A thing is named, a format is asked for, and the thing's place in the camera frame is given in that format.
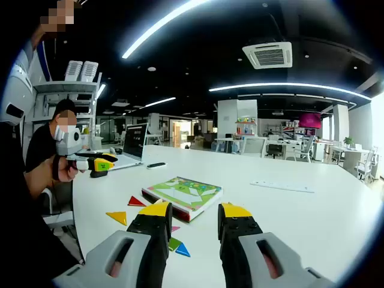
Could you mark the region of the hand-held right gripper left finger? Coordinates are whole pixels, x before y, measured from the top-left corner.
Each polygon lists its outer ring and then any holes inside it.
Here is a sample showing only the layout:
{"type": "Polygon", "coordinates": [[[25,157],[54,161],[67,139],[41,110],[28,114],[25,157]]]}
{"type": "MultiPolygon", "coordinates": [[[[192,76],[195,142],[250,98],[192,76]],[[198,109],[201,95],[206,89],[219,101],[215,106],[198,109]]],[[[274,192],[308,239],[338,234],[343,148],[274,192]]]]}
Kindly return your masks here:
{"type": "Polygon", "coordinates": [[[161,287],[169,256],[172,204],[143,208],[126,231],[93,248],[84,265],[53,279],[55,287],[161,287]]]}

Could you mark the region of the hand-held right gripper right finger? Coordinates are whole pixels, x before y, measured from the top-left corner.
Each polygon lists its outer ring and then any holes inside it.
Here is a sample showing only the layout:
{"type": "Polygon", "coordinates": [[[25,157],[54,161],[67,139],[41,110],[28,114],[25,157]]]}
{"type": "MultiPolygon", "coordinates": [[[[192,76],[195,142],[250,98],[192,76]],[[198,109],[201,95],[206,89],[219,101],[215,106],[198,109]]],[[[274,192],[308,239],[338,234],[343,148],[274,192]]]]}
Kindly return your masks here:
{"type": "Polygon", "coordinates": [[[218,240],[226,287],[334,286],[313,268],[304,268],[299,254],[263,232],[243,207],[219,204],[218,240]]]}

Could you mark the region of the person's left hand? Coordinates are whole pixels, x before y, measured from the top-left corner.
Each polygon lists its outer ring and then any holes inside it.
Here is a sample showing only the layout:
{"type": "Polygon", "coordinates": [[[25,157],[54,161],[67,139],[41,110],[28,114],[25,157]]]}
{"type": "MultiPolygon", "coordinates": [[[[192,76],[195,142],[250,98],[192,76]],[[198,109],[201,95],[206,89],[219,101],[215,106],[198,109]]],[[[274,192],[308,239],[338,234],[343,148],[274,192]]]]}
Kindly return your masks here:
{"type": "Polygon", "coordinates": [[[68,161],[64,156],[55,155],[52,163],[52,177],[56,181],[71,182],[79,170],[75,162],[68,161]]]}

